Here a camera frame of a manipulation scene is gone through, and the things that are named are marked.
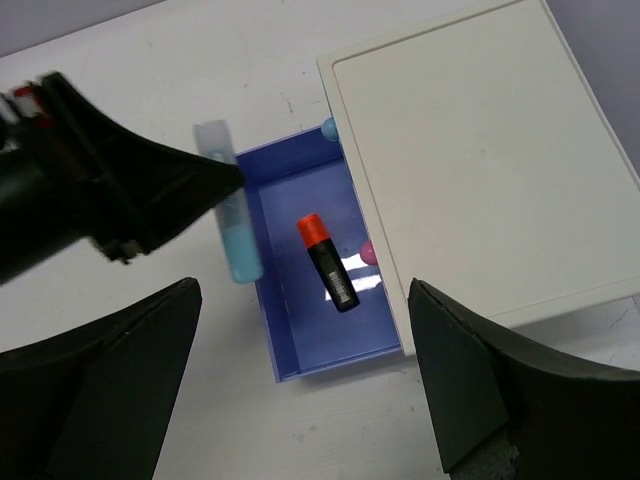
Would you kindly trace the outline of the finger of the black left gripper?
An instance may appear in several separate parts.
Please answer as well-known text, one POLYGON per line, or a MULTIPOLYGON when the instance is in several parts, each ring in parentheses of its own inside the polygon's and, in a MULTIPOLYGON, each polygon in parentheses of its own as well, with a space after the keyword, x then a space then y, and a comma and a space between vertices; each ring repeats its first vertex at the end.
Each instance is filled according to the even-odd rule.
POLYGON ((52 146, 44 168, 83 233, 111 260, 159 249, 245 184, 237 166, 121 126, 59 72, 41 78, 37 98, 52 146))

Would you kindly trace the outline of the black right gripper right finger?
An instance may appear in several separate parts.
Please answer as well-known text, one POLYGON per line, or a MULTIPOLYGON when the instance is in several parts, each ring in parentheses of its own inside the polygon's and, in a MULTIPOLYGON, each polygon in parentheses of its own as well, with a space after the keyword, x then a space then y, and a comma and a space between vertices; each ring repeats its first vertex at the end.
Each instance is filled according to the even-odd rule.
POLYGON ((444 473, 453 479, 635 479, 639 375, 486 319, 422 280, 408 297, 444 473))

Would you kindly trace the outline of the blue highlighter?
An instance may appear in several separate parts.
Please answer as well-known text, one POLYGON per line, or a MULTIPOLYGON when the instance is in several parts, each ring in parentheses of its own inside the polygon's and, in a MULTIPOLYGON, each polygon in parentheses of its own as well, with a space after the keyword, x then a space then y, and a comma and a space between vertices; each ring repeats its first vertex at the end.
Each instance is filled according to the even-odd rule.
MULTIPOLYGON (((201 156, 237 166, 231 133, 224 120, 214 120, 193 127, 201 156)), ((216 221, 233 281, 255 282, 263 275, 257 242, 252 226, 247 197, 243 188, 215 207, 216 221)))

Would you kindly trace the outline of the pink drawer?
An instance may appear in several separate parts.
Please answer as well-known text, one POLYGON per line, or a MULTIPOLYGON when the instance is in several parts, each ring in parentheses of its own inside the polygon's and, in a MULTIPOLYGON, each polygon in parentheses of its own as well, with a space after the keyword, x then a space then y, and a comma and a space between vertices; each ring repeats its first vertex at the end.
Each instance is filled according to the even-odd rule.
POLYGON ((377 266, 378 261, 376 253, 374 251, 373 244, 370 240, 367 240, 361 247, 359 252, 361 260, 369 266, 377 266))

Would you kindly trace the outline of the orange black highlighter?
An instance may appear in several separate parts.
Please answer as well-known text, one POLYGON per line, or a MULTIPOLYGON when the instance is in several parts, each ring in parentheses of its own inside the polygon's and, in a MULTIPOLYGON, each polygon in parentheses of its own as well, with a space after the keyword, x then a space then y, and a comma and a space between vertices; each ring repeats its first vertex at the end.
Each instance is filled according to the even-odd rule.
POLYGON ((344 313, 357 307, 360 300, 320 216, 313 213, 301 218, 297 228, 336 309, 344 313))

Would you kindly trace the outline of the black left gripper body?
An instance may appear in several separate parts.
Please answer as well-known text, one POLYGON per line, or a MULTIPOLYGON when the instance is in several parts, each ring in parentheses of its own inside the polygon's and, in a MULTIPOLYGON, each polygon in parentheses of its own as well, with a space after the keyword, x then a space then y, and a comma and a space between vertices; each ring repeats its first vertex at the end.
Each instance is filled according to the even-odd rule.
POLYGON ((1 282, 81 239, 104 251, 95 182, 105 131, 93 122, 1 118, 1 282))

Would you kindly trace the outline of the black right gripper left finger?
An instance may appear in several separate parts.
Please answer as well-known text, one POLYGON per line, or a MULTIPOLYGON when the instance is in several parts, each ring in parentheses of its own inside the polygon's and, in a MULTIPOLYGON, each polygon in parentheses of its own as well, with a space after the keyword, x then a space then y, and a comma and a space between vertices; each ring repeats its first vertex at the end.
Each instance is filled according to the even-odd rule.
POLYGON ((2 478, 152 478, 201 305, 185 278, 2 353, 2 478))

